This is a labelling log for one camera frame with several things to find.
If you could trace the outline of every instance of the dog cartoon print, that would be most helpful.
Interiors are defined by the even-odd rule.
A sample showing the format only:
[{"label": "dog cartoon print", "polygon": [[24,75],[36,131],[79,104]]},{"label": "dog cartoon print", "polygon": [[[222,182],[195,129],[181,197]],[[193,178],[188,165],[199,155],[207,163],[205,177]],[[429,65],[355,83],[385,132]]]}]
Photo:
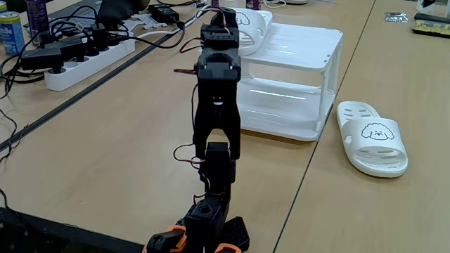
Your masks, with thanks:
[{"label": "dog cartoon print", "polygon": [[394,134],[390,129],[381,123],[371,123],[364,127],[361,135],[364,138],[372,138],[373,140],[384,141],[393,140]]},{"label": "dog cartoon print", "polygon": [[236,11],[236,22],[238,25],[249,25],[250,20],[246,16],[246,14]]}]

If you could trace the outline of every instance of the power adapter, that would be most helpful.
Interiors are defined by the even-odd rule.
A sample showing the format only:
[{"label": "power adapter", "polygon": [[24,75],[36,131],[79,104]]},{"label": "power adapter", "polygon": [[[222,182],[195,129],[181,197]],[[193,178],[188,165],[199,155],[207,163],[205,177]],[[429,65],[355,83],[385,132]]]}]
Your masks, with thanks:
[{"label": "power adapter", "polygon": [[78,61],[83,61],[84,59],[84,45],[80,37],[69,37],[62,41],[46,44],[44,47],[59,48],[64,61],[74,57],[76,57]]},{"label": "power adapter", "polygon": [[63,71],[63,54],[60,48],[40,48],[24,51],[20,65],[23,70],[40,70],[51,67],[52,73],[59,74]]},{"label": "power adapter", "polygon": [[165,4],[149,5],[148,12],[156,22],[174,24],[180,20],[180,15]]}]

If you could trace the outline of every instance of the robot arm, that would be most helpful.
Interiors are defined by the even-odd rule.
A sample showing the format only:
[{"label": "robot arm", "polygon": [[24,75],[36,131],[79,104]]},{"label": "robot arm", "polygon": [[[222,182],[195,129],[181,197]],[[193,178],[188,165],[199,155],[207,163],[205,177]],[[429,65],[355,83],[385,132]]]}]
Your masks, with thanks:
[{"label": "robot arm", "polygon": [[[143,250],[146,253],[241,253],[250,244],[241,217],[226,222],[236,160],[240,156],[236,12],[221,8],[211,25],[202,26],[201,39],[204,41],[202,54],[194,67],[198,78],[198,106],[193,143],[196,156],[203,160],[198,173],[205,183],[205,198],[194,203],[169,231],[154,235]],[[213,129],[224,130],[229,147],[228,143],[207,144]]]}]

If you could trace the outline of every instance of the white power strip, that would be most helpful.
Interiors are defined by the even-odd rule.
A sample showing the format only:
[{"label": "white power strip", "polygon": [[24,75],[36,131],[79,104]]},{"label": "white power strip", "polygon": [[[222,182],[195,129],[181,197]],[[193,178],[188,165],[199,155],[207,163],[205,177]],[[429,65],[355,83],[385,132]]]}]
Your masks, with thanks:
[{"label": "white power strip", "polygon": [[60,74],[52,74],[49,71],[45,71],[45,85],[47,89],[52,91],[64,91],[134,52],[135,43],[133,39],[128,39],[116,46],[109,46],[107,51],[101,51],[97,56],[85,56],[88,60],[84,62],[66,62],[64,63],[63,72]]}]

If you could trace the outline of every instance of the white slipper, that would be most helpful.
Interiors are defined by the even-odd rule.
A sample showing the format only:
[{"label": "white slipper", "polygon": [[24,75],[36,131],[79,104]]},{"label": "white slipper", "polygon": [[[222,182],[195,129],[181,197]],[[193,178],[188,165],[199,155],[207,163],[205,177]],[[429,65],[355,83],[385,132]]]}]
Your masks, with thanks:
[{"label": "white slipper", "polygon": [[254,11],[247,8],[232,8],[236,11],[239,26],[239,55],[248,56],[258,50],[272,24],[269,11]]},{"label": "white slipper", "polygon": [[367,103],[347,101],[337,106],[337,122],[350,162],[371,176],[397,177],[408,167],[399,125],[383,119]]}]

